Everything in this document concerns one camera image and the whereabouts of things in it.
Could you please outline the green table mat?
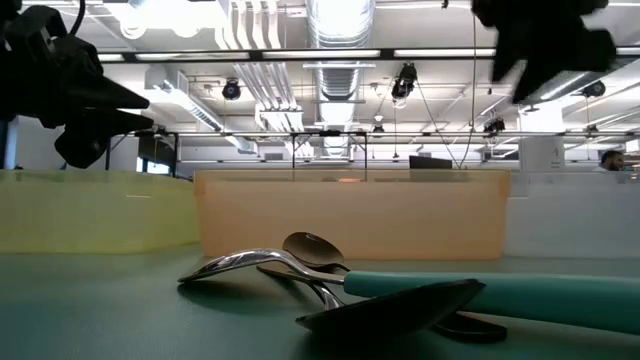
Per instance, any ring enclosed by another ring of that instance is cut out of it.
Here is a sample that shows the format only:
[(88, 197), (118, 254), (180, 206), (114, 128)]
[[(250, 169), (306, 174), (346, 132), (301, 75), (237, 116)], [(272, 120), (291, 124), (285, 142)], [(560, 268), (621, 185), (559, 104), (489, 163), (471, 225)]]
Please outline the green table mat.
[(321, 343), (307, 287), (245, 268), (187, 287), (194, 246), (136, 255), (0, 255), (0, 360), (640, 360), (640, 336), (501, 318), (507, 339), (422, 330)]

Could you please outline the overhead light bar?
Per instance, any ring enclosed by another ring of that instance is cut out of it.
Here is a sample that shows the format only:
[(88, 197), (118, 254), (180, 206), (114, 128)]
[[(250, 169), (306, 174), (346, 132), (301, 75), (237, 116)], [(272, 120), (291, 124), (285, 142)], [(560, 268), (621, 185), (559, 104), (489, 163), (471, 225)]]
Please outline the overhead light bar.
[(253, 49), (174, 52), (103, 52), (103, 63), (222, 63), (288, 61), (490, 60), (493, 48)]

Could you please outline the dark display panel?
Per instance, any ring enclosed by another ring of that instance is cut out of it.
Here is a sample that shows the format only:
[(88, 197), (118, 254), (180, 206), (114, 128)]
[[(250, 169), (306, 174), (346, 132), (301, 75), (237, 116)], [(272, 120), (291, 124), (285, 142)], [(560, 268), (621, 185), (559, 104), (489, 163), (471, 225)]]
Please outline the dark display panel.
[(175, 139), (166, 136), (139, 137), (137, 157), (138, 172), (173, 176), (177, 164)]

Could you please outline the black metal rig frame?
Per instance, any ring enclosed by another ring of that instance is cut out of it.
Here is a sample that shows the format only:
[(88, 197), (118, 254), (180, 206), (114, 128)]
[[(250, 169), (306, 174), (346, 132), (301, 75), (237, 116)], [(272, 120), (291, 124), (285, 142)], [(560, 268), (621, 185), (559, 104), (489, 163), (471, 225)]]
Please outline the black metal rig frame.
[(116, 136), (106, 150), (105, 167), (116, 167), (116, 156), (124, 146), (138, 155), (138, 138), (166, 136), (175, 139), (177, 164), (205, 166), (270, 163), (295, 168), (304, 164), (349, 165), (369, 169), (375, 163), (403, 163), (410, 156), (429, 153), (451, 160), (454, 168), (473, 163), (508, 161), (520, 151), (524, 140), (545, 140), (553, 155), (568, 151), (593, 150), (597, 144), (640, 155), (640, 129), (587, 132), (233, 132), (233, 136), (254, 141), (257, 154), (239, 153), (220, 134), (213, 132), (138, 132)]

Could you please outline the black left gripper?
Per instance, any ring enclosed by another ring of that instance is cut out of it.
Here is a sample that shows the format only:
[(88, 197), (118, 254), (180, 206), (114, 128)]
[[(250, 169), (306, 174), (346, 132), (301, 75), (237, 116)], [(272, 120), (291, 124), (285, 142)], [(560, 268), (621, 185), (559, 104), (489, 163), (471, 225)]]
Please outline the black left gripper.
[(54, 142), (64, 161), (88, 168), (116, 135), (150, 129), (153, 120), (120, 110), (146, 109), (149, 101), (103, 77), (96, 47), (67, 29), (48, 6), (0, 6), (0, 116), (26, 115), (56, 127)]

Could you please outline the clear plastic bin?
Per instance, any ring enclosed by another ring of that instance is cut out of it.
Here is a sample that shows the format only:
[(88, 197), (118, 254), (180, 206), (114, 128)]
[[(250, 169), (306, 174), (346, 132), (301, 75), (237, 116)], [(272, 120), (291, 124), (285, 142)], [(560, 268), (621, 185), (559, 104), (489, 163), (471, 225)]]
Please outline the clear plastic bin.
[(640, 174), (514, 174), (504, 254), (640, 259)]

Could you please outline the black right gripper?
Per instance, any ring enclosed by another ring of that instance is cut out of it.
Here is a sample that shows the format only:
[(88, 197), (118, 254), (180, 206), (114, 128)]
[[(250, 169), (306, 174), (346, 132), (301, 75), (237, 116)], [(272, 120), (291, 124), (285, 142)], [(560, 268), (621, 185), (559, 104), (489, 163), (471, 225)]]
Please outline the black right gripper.
[(491, 81), (500, 82), (527, 60), (512, 103), (520, 104), (557, 70), (604, 71), (616, 57), (606, 29), (589, 28), (584, 17), (605, 9), (609, 0), (472, 0), (472, 13), (497, 31)]

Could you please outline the white rectangular air duct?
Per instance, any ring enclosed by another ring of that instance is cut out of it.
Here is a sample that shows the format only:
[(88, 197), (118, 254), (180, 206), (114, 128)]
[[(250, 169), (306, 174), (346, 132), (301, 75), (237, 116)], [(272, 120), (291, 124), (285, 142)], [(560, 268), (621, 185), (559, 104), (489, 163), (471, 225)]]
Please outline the white rectangular air duct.
[(195, 96), (190, 95), (189, 89), (188, 77), (180, 70), (170, 70), (164, 65), (151, 65), (145, 72), (145, 91), (149, 100), (154, 98), (159, 102), (179, 106), (209, 132), (220, 134), (239, 153), (258, 153), (258, 146), (254, 141), (233, 136), (233, 131), (223, 124), (222, 118)]

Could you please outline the silver round ceiling duct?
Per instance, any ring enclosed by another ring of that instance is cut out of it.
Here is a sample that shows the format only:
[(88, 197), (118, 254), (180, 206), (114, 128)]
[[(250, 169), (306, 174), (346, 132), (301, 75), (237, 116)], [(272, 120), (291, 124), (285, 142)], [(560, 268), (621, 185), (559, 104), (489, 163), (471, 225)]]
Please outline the silver round ceiling duct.
[[(311, 46), (338, 50), (370, 47), (375, 6), (376, 0), (306, 0)], [(362, 70), (355, 61), (342, 61), (338, 68), (324, 62), (314, 75), (323, 129), (348, 131)]]

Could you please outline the black metal spoon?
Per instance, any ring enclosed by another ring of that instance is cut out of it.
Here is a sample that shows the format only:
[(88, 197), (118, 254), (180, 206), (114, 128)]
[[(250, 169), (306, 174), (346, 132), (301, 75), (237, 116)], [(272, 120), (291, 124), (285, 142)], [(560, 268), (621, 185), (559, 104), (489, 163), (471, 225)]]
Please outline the black metal spoon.
[(320, 298), (324, 310), (296, 319), (313, 335), (330, 341), (382, 340), (423, 328), (447, 328), (462, 306), (484, 290), (475, 279), (412, 286), (407, 290), (347, 304), (319, 280), (311, 280), (275, 263), (258, 270), (279, 280), (303, 283)]
[[(295, 232), (287, 236), (282, 248), (301, 263), (319, 272), (344, 275), (350, 271), (342, 252), (331, 242), (308, 232)], [(454, 313), (432, 326), (437, 334), (451, 340), (490, 344), (507, 338), (506, 327), (476, 317)]]

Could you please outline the dark computer monitor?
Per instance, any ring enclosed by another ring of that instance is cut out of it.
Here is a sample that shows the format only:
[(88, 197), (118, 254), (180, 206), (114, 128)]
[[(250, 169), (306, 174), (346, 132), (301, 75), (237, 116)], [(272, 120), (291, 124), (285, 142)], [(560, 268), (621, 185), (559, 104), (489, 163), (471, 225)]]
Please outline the dark computer monitor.
[(409, 157), (410, 169), (452, 169), (453, 162), (447, 159), (439, 159), (423, 156)]

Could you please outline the yellow plastic bin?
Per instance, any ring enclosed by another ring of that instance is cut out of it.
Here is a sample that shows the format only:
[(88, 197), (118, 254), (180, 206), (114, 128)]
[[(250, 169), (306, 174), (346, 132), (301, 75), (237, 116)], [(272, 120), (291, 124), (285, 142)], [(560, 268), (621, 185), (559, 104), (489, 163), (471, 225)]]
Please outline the yellow plastic bin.
[(0, 170), (0, 254), (133, 254), (198, 241), (188, 181), (128, 171)]

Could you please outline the person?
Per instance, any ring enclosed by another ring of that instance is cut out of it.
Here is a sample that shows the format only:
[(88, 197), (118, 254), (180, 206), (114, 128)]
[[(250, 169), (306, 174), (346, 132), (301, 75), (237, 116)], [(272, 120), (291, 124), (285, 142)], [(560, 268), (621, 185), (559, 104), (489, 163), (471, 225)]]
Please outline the person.
[(600, 162), (594, 171), (617, 172), (625, 168), (624, 154), (617, 150), (608, 150), (601, 156)]

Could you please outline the teal handled metal spoon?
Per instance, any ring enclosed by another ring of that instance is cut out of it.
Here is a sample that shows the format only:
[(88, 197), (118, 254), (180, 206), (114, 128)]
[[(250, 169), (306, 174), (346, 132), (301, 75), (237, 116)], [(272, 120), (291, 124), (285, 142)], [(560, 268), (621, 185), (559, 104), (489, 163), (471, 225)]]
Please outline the teal handled metal spoon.
[(313, 270), (284, 250), (256, 248), (211, 258), (179, 280), (187, 283), (270, 262), (311, 280), (340, 285), (358, 302), (412, 286), (475, 279), (485, 288), (459, 311), (640, 335), (640, 278), (357, 270), (334, 275)]

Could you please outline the orange plastic bin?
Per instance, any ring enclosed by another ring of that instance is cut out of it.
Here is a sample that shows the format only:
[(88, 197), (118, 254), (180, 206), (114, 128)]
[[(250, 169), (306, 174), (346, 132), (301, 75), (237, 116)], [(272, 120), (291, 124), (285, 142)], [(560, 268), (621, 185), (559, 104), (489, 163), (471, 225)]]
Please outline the orange plastic bin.
[(200, 170), (201, 245), (220, 256), (315, 234), (348, 260), (492, 260), (506, 238), (505, 170)]

